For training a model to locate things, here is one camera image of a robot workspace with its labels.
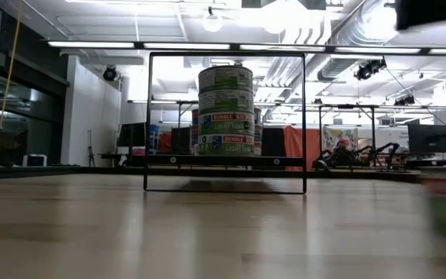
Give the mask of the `pale blue label tin can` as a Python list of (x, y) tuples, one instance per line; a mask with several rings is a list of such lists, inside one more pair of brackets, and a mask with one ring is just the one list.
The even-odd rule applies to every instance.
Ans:
[(254, 136), (240, 134), (212, 134), (198, 138), (199, 154), (224, 157), (251, 157)]

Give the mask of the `blue drawer stack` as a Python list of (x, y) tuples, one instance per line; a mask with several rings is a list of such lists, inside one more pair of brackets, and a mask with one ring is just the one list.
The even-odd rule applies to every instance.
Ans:
[(159, 146), (160, 127), (158, 125), (149, 126), (149, 152), (156, 153)]

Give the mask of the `black computer monitor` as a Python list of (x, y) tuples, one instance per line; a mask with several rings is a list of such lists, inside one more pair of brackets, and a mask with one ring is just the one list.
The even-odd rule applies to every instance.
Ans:
[(446, 153), (446, 126), (409, 124), (411, 153)]
[(122, 124), (118, 138), (118, 146), (145, 146), (146, 124), (144, 122)]

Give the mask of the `colourful floral cloth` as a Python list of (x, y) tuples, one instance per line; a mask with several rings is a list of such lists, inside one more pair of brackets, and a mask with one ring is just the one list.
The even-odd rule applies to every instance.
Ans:
[(347, 150), (356, 151), (359, 148), (358, 129), (324, 127), (321, 131), (321, 143), (323, 150), (332, 151), (342, 145)]

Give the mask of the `red panel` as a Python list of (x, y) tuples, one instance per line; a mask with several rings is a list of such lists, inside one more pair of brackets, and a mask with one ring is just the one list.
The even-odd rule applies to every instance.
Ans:
[[(302, 129), (292, 126), (283, 128), (284, 147), (287, 157), (302, 157), (303, 155), (303, 137)], [(312, 163), (320, 154), (320, 130), (306, 129), (306, 170), (312, 169)]]

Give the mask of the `black flat panel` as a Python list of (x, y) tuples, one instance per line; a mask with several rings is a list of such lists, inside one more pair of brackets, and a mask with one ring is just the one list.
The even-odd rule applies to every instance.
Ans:
[(285, 157), (283, 128), (264, 127), (262, 131), (262, 156)]

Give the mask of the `white globe pendant lamp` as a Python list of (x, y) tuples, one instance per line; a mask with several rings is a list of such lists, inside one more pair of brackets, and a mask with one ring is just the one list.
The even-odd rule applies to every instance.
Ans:
[(224, 24), (223, 18), (221, 15), (216, 14), (211, 6), (208, 6), (207, 12), (203, 20), (203, 28), (208, 32), (216, 33)]

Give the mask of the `black box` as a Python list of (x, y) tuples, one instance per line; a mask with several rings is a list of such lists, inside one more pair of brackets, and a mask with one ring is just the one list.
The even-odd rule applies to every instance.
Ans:
[(172, 128), (170, 152), (175, 154), (190, 154), (190, 127)]

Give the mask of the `long ceiling light bar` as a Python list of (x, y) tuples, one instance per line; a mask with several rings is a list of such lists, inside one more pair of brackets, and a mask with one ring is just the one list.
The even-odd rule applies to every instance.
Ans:
[(323, 54), (387, 54), (446, 56), (446, 47), (412, 46), (335, 46), (251, 43), (143, 43), (122, 41), (48, 41), (50, 47), (93, 50), (223, 50), (273, 51)]

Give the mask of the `thin black tripod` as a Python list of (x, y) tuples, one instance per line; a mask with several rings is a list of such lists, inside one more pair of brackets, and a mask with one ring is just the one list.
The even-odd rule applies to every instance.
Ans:
[(94, 162), (94, 152), (92, 148), (92, 131), (87, 131), (87, 158), (88, 158), (88, 166), (95, 167)]

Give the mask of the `white box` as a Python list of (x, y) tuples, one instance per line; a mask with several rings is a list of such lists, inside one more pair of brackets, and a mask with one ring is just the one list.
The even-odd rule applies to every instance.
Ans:
[(44, 154), (28, 154), (22, 159), (24, 167), (46, 167), (47, 155)]

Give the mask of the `neighbouring rig black frame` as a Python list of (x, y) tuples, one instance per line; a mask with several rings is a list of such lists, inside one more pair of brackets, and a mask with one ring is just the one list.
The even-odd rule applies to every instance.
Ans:
[[(343, 104), (343, 105), (319, 105), (318, 113), (319, 113), (319, 124), (318, 128), (320, 130), (320, 154), (322, 151), (322, 143), (321, 143), (321, 131), (324, 127), (331, 128), (357, 128), (359, 134), (359, 148), (365, 146), (374, 146), (376, 147), (376, 121), (375, 121), (375, 105), (352, 105), (352, 104)], [(343, 113), (358, 113), (359, 117), (362, 118), (365, 115), (369, 120), (369, 124), (344, 124), (343, 122), (339, 122)], [(360, 167), (357, 163), (353, 167), (356, 168), (367, 168)]]
[(170, 140), (171, 129), (192, 126), (191, 111), (198, 109), (195, 100), (169, 100), (153, 99), (128, 100), (130, 122), (144, 122), (147, 125), (158, 125), (160, 127), (159, 146), (156, 153), (151, 154), (171, 154)]

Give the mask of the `wooden shelf black metal frame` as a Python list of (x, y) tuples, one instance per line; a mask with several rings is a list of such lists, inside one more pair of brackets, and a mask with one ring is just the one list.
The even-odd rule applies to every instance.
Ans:
[[(145, 127), (145, 153), (143, 157), (129, 154), (129, 162), (137, 163), (143, 169), (143, 189), (150, 191), (149, 176), (168, 176), (170, 173), (157, 166), (174, 166), (173, 176), (187, 177), (227, 177), (227, 178), (300, 178), (301, 190), (297, 193), (307, 193), (307, 151), (303, 151), (300, 157), (226, 157), (226, 156), (199, 156), (199, 155), (151, 155), (150, 149), (150, 124), (152, 108), (153, 66), (157, 57), (202, 57), (202, 56), (235, 56), (235, 57), (293, 57), (300, 60), (301, 82), (305, 82), (305, 57), (301, 52), (292, 51), (248, 51), (248, 50), (217, 50), (217, 51), (153, 51), (149, 54), (149, 73), (146, 103), (146, 127)], [(258, 170), (238, 170), (238, 167), (258, 167)], [(272, 170), (267, 172), (262, 167), (302, 167), (301, 172), (286, 172)]]

